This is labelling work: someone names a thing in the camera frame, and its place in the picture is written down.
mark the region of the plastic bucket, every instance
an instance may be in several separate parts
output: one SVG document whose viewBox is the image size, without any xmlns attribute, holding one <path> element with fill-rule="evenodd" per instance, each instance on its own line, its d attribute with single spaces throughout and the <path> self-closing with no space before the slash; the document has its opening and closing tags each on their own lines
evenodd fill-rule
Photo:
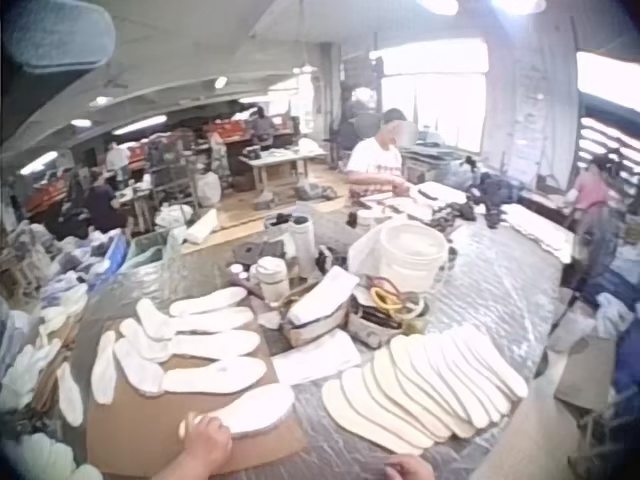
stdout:
<svg viewBox="0 0 640 480">
<path fill-rule="evenodd" d="M 389 223 L 380 232 L 380 275 L 402 292 L 428 292 L 449 245 L 437 230 L 418 222 Z"/>
</svg>

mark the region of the finger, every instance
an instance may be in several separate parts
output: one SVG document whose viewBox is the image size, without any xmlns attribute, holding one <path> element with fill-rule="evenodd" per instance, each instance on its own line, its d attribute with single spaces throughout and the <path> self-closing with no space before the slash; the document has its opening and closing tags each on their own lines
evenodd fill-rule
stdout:
<svg viewBox="0 0 640 480">
<path fill-rule="evenodd" d="M 384 467 L 386 480 L 402 480 L 402 476 L 392 467 Z"/>
</svg>

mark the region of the paper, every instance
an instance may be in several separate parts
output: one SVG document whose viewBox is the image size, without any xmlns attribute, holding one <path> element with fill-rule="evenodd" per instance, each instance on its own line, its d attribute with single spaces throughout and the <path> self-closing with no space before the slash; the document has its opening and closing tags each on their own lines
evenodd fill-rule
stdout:
<svg viewBox="0 0 640 480">
<path fill-rule="evenodd" d="M 276 355 L 272 361 L 280 383 L 298 385 L 360 365 L 361 357 L 346 332 L 333 330 L 304 347 Z"/>
<path fill-rule="evenodd" d="M 300 326 L 331 315 L 349 299 L 359 281 L 355 275 L 340 267 L 333 267 L 313 290 L 289 310 L 287 317 L 291 323 Z"/>
</svg>

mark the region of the white bag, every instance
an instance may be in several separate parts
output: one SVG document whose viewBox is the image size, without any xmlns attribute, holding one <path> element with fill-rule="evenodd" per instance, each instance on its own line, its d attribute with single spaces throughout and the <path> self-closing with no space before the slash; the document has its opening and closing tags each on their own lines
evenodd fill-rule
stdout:
<svg viewBox="0 0 640 480">
<path fill-rule="evenodd" d="M 209 172 L 206 175 L 199 175 L 196 180 L 196 189 L 198 201 L 203 207 L 214 207 L 220 202 L 222 190 L 220 179 L 215 173 Z"/>
</svg>

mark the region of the brown cardboard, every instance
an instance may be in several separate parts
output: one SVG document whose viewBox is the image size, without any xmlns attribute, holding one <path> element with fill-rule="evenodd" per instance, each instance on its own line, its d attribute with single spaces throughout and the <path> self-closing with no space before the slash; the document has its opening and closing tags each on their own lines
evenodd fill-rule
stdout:
<svg viewBox="0 0 640 480">
<path fill-rule="evenodd" d="M 260 334 L 257 324 L 248 330 Z M 277 382 L 264 338 L 251 356 L 267 364 L 267 373 L 249 387 Z M 164 370 L 200 367 L 209 362 L 172 357 Z M 233 395 L 164 394 L 156 398 L 140 395 L 126 380 L 119 365 L 116 393 L 111 405 L 95 403 L 93 396 L 87 420 L 88 462 L 100 471 L 131 477 L 149 477 L 160 471 L 182 451 L 178 425 L 189 412 L 204 413 L 228 405 Z M 231 459 L 224 472 L 262 465 L 291 455 L 306 445 L 298 420 L 291 414 L 276 428 L 233 441 Z"/>
</svg>

